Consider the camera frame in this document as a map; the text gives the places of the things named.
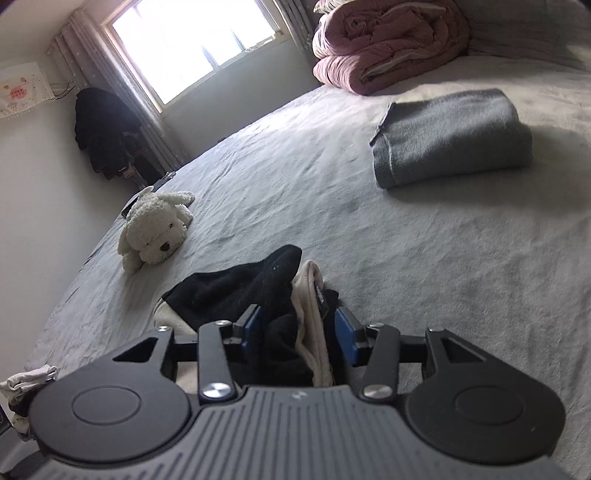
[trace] window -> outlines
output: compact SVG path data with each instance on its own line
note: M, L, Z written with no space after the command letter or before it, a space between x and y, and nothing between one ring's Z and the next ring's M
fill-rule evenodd
M162 105L279 32L260 0L139 0L110 27Z

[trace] gray folded blanket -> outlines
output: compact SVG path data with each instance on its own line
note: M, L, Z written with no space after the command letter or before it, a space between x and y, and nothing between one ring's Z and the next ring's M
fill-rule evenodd
M392 103L369 144L378 186L530 165L530 129L498 89Z

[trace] gray curtain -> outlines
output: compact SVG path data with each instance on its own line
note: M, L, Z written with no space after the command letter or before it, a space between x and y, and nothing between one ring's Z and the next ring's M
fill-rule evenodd
M283 21L287 24L290 35L300 52L310 64L318 61L312 52L314 27L301 0L274 0Z
M141 133L158 163L156 168L178 170L191 160L111 41L86 13L74 12L54 38L50 56L67 69L77 87L113 92L129 106L142 124Z

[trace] bed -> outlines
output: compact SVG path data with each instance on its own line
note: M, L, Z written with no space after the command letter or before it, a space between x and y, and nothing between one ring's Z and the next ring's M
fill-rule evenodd
M369 140L392 101L501 88L534 136L530 168L377 188ZM61 375L152 326L160 295L300 246L363 322L444 326L548 384L567 409L555 460L591 475L591 75L461 57L369 98L320 87L221 142L163 190L195 220L165 263L125 274L117 218L66 291L27 367ZM403 372L402 389L416 381Z

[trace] folded pink quilt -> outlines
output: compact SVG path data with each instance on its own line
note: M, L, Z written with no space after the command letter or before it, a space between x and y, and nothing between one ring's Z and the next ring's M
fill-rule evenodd
M453 60L469 36L452 0L353 0L320 19L314 75L368 95Z

